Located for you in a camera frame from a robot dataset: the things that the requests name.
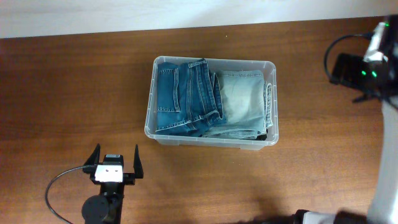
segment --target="dark blue jeans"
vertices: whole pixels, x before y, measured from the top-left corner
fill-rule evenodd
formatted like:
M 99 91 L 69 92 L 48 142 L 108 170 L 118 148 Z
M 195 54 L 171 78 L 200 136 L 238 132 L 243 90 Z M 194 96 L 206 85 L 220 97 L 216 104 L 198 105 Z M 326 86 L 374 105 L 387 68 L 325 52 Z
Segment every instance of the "dark blue jeans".
M 220 84 L 205 59 L 158 66 L 156 134 L 198 137 L 224 122 Z

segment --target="wire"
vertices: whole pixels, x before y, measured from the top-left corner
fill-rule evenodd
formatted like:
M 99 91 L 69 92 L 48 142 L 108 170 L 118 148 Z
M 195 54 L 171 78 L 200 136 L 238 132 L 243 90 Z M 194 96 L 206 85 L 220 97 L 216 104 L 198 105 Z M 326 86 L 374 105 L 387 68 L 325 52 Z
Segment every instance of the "wire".
M 328 70 L 328 56 L 329 56 L 330 50 L 331 50 L 338 42 L 340 42 L 341 40 L 344 40 L 344 39 L 347 39 L 347 38 L 351 38 L 351 37 L 363 37 L 363 38 L 369 40 L 369 39 L 372 38 L 372 36 L 373 36 L 373 33 L 344 35 L 344 36 L 340 37 L 339 39 L 336 39 L 335 41 L 333 41 L 333 42 L 329 45 L 328 49 L 327 49 L 326 52 L 325 52 L 325 56 L 323 57 L 323 67 L 324 67 L 324 69 L 325 69 L 325 73 L 326 73 L 326 75 L 328 76 L 329 80 L 331 80 L 331 75 L 330 75 L 330 72 L 329 72 L 329 70 Z
M 86 165 L 86 166 L 80 166 L 80 167 L 75 167 L 72 169 L 68 169 L 66 171 L 63 171 L 62 173 L 60 173 L 58 176 L 54 177 L 50 183 L 48 184 L 47 188 L 45 189 L 45 195 L 44 195 L 44 199 L 45 199 L 45 203 L 47 204 L 47 207 L 50 209 L 50 211 L 59 219 L 61 219 L 63 222 L 68 223 L 68 224 L 73 224 L 72 222 L 68 221 L 66 218 L 63 218 L 60 214 L 58 214 L 50 205 L 49 202 L 49 190 L 51 185 L 58 180 L 58 178 L 60 178 L 61 176 L 63 176 L 64 174 L 67 174 L 69 172 L 72 172 L 74 170 L 78 170 L 78 169 L 84 169 L 84 168 L 89 168 L 89 167 L 94 167 L 93 165 Z

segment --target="wood grain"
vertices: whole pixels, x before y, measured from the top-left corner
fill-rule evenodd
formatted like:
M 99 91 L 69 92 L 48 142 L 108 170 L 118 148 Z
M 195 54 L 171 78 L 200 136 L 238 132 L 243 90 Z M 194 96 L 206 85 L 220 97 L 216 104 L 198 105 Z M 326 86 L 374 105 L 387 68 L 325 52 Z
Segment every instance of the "wood grain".
M 122 223 L 236 223 L 297 209 L 366 212 L 382 146 L 377 101 L 328 83 L 322 58 L 344 34 L 381 18 L 284 22 L 0 40 L 0 218 L 59 223 L 44 190 L 82 165 L 96 143 L 123 154 L 132 172 L 138 144 L 143 180 L 126 187 Z M 341 51 L 364 53 L 347 40 Z M 153 60 L 159 55 L 269 60 L 277 67 L 279 142 L 261 151 L 163 146 L 144 134 Z M 55 209 L 83 223 L 99 192 L 69 174 L 50 191 Z

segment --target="storage box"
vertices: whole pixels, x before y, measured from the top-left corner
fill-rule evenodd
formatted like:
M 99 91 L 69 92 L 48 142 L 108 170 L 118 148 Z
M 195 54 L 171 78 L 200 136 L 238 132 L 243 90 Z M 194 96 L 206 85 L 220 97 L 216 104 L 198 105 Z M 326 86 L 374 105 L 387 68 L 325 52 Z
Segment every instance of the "storage box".
M 150 83 L 149 101 L 147 118 L 145 121 L 145 134 L 152 139 L 156 139 L 161 144 L 178 146 L 180 144 L 196 145 L 196 146 L 221 146 L 221 147 L 238 147 L 241 149 L 260 150 L 264 146 L 274 145 L 279 138 L 278 129 L 278 104 L 276 89 L 276 68 L 272 62 L 250 61 L 250 60 L 222 60 L 208 59 L 209 69 L 211 71 L 229 70 L 229 71 L 249 71 L 260 70 L 264 74 L 264 80 L 272 84 L 272 103 L 271 103 L 271 120 L 272 127 L 268 129 L 267 139 L 265 141 L 252 140 L 235 140 L 235 139 L 215 139 L 215 138 L 196 138 L 185 136 L 168 136 L 156 134 L 156 116 L 157 116 L 157 66 L 164 62 L 180 65 L 185 62 L 194 62 L 200 58 L 185 57 L 169 57 L 160 56 L 154 61 L 154 69 L 152 71 L 152 81 Z

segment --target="wooden table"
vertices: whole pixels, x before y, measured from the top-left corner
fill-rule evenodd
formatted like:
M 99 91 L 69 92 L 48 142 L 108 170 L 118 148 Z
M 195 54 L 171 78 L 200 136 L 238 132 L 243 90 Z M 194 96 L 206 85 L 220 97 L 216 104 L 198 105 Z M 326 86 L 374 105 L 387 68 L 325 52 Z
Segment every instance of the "wooden table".
M 297 209 L 366 212 L 382 147 L 381 104 L 328 83 L 332 40 L 381 18 L 283 22 L 0 40 L 1 223 L 60 223 L 45 206 L 52 177 L 96 146 L 145 177 L 125 189 L 122 223 L 236 223 Z M 331 54 L 363 54 L 342 42 Z M 277 67 L 279 142 L 261 151 L 163 146 L 144 134 L 152 63 L 159 55 L 269 60 Z M 73 223 L 99 192 L 62 177 L 50 202 Z

